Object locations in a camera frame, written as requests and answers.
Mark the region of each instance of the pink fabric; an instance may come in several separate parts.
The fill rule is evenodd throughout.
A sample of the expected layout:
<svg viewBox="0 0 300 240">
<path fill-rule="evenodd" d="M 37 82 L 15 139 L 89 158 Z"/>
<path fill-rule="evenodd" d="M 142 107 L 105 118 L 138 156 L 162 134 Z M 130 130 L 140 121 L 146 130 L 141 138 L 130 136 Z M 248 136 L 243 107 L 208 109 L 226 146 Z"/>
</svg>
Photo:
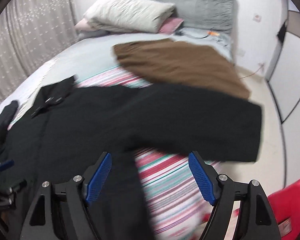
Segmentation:
<svg viewBox="0 0 300 240">
<path fill-rule="evenodd" d="M 91 27 L 88 24 L 88 21 L 86 19 L 82 19 L 80 22 L 78 22 L 75 27 L 74 27 L 77 31 L 86 31 L 86 32 L 95 32 L 97 31 L 96 28 Z"/>
<path fill-rule="evenodd" d="M 182 23 L 183 23 L 183 19 L 170 17 L 163 22 L 159 30 L 159 33 L 164 33 L 168 35 L 173 34 L 174 31 L 178 29 Z"/>
</svg>

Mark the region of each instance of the wardrobe door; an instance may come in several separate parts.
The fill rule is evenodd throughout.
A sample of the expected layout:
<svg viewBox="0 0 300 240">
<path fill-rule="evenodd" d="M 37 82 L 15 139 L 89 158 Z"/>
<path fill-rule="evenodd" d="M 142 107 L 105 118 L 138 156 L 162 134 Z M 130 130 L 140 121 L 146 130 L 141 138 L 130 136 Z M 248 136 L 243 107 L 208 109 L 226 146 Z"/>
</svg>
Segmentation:
<svg viewBox="0 0 300 240">
<path fill-rule="evenodd" d="M 269 81 L 284 121 L 300 100 L 300 38 L 287 32 Z"/>
<path fill-rule="evenodd" d="M 300 179 L 300 102 L 283 123 L 287 153 L 287 185 Z"/>
</svg>

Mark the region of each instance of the curtain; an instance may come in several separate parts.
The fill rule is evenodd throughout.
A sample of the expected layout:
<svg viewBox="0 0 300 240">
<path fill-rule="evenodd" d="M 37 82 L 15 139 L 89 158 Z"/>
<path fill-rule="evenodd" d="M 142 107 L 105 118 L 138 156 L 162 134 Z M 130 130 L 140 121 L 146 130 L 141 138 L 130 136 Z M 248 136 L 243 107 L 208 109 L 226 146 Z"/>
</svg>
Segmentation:
<svg viewBox="0 0 300 240">
<path fill-rule="evenodd" d="M 11 0 L 0 15 L 0 102 L 77 41 L 73 0 Z"/>
</svg>

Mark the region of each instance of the cable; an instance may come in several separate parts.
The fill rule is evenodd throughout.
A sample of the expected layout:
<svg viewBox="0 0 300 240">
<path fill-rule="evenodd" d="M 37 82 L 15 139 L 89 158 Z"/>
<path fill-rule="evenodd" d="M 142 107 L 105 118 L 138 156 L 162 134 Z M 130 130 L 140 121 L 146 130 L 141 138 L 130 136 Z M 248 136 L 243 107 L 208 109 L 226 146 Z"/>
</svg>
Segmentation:
<svg viewBox="0 0 300 240">
<path fill-rule="evenodd" d="M 262 68 L 263 68 L 263 65 L 260 66 L 260 68 L 258 68 L 258 70 L 257 70 L 255 73 L 257 73 L 257 72 L 258 72 L 260 69 L 262 69 Z M 253 73 L 253 74 L 251 74 L 251 75 L 249 75 L 249 76 L 242 77 L 242 78 L 251 77 L 251 76 L 253 76 L 255 73 Z"/>
<path fill-rule="evenodd" d="M 188 37 L 188 38 L 197 39 L 197 40 L 204 39 L 204 38 L 207 38 L 207 37 L 210 36 L 210 34 L 208 34 L 207 36 L 204 36 L 204 37 L 195 37 L 195 36 L 192 36 L 192 35 L 186 34 L 186 33 L 184 33 L 183 35 L 186 36 L 186 37 Z"/>
<path fill-rule="evenodd" d="M 210 34 L 208 34 L 207 36 L 204 36 L 204 37 L 195 37 L 195 36 L 192 36 L 190 34 L 184 33 L 182 30 L 175 31 L 174 34 L 177 35 L 177 36 L 186 36 L 188 38 L 197 39 L 197 40 L 204 39 L 204 38 L 207 38 L 207 37 L 210 36 Z"/>
</svg>

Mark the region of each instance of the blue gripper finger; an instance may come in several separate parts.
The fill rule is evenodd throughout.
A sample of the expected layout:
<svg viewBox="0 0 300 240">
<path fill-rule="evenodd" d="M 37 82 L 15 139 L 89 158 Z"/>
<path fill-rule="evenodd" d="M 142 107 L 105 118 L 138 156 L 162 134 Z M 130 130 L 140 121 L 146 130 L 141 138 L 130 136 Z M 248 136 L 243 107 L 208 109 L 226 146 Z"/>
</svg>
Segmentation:
<svg viewBox="0 0 300 240">
<path fill-rule="evenodd" d="M 103 184 L 105 183 L 108 174 L 111 170 L 111 166 L 111 154 L 107 153 L 100 166 L 96 170 L 95 174 L 93 175 L 92 179 L 88 182 L 86 202 L 89 205 L 92 202 L 95 202 L 99 197 Z"/>
<path fill-rule="evenodd" d="M 8 160 L 4 163 L 0 163 L 0 172 L 5 171 L 9 168 L 11 168 L 14 165 L 14 161 L 13 160 Z"/>
<path fill-rule="evenodd" d="M 218 197 L 216 198 L 213 193 L 213 183 L 211 182 L 207 173 L 204 171 L 193 153 L 189 154 L 188 162 L 189 168 L 192 172 L 192 175 L 194 176 L 195 182 L 197 183 L 203 198 L 205 199 L 205 201 L 208 201 L 211 206 L 214 206 Z"/>
</svg>

